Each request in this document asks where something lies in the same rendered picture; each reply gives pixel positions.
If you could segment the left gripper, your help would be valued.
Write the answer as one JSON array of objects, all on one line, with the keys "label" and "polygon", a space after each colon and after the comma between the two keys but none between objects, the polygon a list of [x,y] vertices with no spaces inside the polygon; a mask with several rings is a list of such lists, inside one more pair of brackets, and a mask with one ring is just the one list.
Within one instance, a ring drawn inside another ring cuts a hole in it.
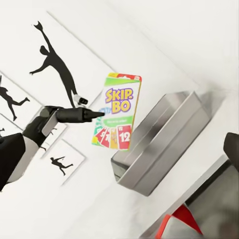
[{"label": "left gripper", "polygon": [[89,111],[87,108],[69,108],[66,112],[68,123],[91,123],[96,117],[103,117],[104,113]]}]

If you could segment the board game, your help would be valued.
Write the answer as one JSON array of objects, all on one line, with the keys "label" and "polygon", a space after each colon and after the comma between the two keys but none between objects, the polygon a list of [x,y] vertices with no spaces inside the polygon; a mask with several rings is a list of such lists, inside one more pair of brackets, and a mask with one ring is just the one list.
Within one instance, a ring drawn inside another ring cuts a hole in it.
[{"label": "board game", "polygon": [[142,77],[109,73],[105,78],[92,145],[129,152]]}]

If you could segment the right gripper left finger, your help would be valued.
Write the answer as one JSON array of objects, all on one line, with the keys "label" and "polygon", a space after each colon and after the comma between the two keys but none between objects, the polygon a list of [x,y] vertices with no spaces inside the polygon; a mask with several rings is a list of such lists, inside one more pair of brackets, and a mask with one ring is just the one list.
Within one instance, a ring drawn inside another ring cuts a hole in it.
[{"label": "right gripper left finger", "polygon": [[25,151],[26,145],[21,132],[0,138],[0,192]]}]

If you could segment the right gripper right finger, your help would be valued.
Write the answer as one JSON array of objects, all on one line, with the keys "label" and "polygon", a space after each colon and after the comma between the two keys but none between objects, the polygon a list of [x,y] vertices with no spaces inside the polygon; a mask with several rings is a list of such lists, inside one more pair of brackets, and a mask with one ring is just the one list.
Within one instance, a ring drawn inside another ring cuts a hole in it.
[{"label": "right gripper right finger", "polygon": [[223,150],[239,172],[239,134],[227,132]]}]

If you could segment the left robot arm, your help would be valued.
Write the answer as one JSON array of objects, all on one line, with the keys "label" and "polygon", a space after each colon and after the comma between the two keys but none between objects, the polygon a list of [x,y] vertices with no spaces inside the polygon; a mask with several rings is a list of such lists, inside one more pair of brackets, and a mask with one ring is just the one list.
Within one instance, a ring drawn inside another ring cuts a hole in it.
[{"label": "left robot arm", "polygon": [[5,184],[18,181],[23,176],[28,165],[57,123],[91,123],[92,119],[105,115],[99,111],[89,111],[86,108],[88,100],[84,97],[74,95],[73,101],[77,102],[76,108],[65,109],[59,106],[45,106],[40,115],[26,126],[22,133],[26,151]]}]

